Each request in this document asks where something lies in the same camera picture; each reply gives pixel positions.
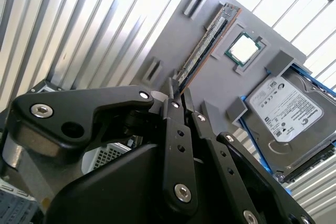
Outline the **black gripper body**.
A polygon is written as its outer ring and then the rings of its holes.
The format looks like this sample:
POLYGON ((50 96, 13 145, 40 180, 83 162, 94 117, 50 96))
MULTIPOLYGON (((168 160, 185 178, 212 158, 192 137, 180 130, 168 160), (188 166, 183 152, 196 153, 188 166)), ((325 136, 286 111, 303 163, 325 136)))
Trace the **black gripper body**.
POLYGON ((179 175, 195 175, 190 187, 197 209, 185 206, 174 186, 163 188, 163 152, 156 145, 130 151, 65 186, 52 200, 44 223, 242 223, 243 214, 203 162, 176 165, 179 175))

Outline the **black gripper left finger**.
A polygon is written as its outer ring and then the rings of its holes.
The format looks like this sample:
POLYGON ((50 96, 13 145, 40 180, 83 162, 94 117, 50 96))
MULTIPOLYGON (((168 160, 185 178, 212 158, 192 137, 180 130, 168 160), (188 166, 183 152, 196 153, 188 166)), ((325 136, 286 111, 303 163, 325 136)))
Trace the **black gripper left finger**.
POLYGON ((6 117, 6 166, 48 210, 68 184, 143 146, 163 152, 163 188, 174 186, 185 206, 195 210, 195 175, 179 175, 176 165, 192 167, 192 134, 185 123, 183 95, 167 81, 160 100, 142 86, 27 93, 10 105, 6 117))

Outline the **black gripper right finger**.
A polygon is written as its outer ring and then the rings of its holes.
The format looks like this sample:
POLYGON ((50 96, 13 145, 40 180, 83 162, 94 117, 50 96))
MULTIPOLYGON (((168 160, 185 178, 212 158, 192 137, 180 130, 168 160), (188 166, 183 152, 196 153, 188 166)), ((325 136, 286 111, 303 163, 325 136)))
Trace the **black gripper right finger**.
POLYGON ((225 223, 314 223, 309 214, 228 132, 215 135, 206 116, 194 108, 191 92, 183 91, 187 123, 195 134, 209 181, 202 192, 207 206, 225 223))

